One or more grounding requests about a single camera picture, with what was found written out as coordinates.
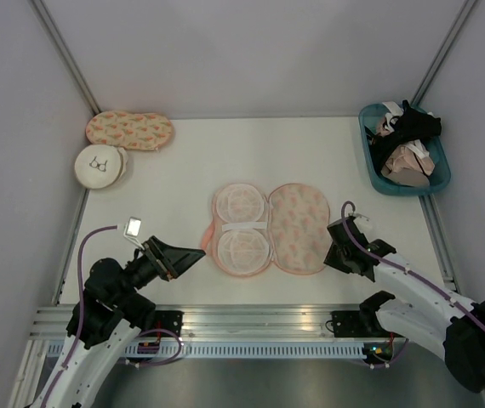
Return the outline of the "floral mesh laundry bag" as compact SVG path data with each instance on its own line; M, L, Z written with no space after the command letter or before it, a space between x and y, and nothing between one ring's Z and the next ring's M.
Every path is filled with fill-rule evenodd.
M212 221L201 248L228 275L250 277L274 264L292 275L324 269L332 239L324 194L307 184L284 184L269 195L252 184L228 184L212 200Z

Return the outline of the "black bra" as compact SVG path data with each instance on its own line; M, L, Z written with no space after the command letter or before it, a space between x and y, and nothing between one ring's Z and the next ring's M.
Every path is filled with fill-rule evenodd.
M402 102L402 106L400 107L404 110L404 113L395 124L391 139L383 141L385 154L378 160L375 160L372 157L371 152L376 129L373 131L368 127L364 128L369 144L371 160L376 172L379 172L382 169L383 165L385 164L385 160L390 156L397 146L407 143L408 141L427 140L441 135L442 124L439 118L415 110L409 104L409 102L407 102L407 100L404 100Z

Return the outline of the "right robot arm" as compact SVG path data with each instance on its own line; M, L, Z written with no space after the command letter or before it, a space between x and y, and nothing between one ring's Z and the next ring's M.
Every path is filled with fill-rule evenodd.
M332 245L324 263L359 275L380 291L359 305L358 324L369 336L393 333L442 360L465 389L485 389L485 301L431 283L412 270L395 247L368 241L350 216L331 223Z

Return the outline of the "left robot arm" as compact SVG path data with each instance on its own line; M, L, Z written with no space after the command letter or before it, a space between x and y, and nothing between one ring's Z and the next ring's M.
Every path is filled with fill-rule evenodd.
M78 279L79 301L72 310L60 356L34 407L90 407L111 369L138 337L179 340L180 332L157 320L157 306L139 291L155 279L180 278L206 255L202 249L170 246L150 237L125 265L96 261Z

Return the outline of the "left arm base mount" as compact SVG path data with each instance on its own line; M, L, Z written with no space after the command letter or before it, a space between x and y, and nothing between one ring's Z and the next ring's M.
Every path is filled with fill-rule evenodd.
M145 323L144 331L151 329L165 329L180 335L183 326L184 313L181 310L156 310L153 319Z

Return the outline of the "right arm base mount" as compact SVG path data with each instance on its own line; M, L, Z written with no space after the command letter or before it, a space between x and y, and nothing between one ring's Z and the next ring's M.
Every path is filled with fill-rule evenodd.
M334 310L325 326L335 338L376 338L383 337L381 331L374 331L365 326L356 310Z

